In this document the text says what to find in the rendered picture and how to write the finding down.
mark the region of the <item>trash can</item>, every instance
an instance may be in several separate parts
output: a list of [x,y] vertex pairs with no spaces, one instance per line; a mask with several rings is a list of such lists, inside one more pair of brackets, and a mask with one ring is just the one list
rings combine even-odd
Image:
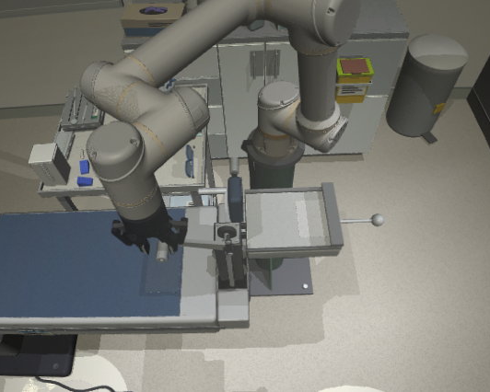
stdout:
[[387,123],[403,136],[430,133],[465,64],[468,53],[455,40],[427,34],[411,40],[387,110]]

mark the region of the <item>lever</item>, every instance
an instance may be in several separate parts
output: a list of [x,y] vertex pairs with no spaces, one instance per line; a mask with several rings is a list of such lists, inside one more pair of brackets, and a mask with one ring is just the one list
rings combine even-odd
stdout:
[[383,219],[383,216],[381,216],[379,213],[372,215],[370,219],[344,219],[340,221],[342,224],[372,223],[374,226],[381,226],[384,222],[385,220]]

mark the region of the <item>beige floor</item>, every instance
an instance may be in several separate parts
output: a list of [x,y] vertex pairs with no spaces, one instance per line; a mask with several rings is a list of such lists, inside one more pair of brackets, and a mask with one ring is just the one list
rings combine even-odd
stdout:
[[[0,120],[0,213],[62,211],[36,194],[28,165],[57,121]],[[297,165],[295,187],[334,183],[342,218],[385,217],[344,225],[340,255],[311,260],[314,295],[253,297],[249,329],[82,335],[75,371],[57,380],[133,392],[490,392],[490,151],[465,100],[449,102],[433,134],[433,145],[400,136],[383,117],[369,154]],[[223,186],[228,162],[214,166]],[[248,188],[244,160],[240,170]],[[0,377],[0,390],[27,385]]]

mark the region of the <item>robotic arm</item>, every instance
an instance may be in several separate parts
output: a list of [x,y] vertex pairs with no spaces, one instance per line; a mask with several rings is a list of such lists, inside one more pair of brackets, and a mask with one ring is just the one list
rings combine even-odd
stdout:
[[122,219],[112,233],[147,254],[150,237],[171,252],[183,243],[187,222],[171,220],[154,173],[205,127],[209,109],[191,88],[166,94],[157,86],[256,19],[287,27],[300,88],[287,82],[264,88],[254,145],[274,157],[290,154],[295,139],[330,151],[347,122],[335,103],[336,51],[352,34],[359,7],[360,0],[206,0],[118,63],[91,64],[81,91],[119,120],[87,141],[89,160]]

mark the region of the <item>blue mat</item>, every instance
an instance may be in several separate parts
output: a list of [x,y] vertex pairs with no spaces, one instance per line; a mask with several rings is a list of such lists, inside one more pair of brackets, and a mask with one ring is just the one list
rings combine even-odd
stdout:
[[0,317],[178,316],[183,247],[160,263],[157,239],[146,256],[111,234],[114,219],[114,211],[0,214]]

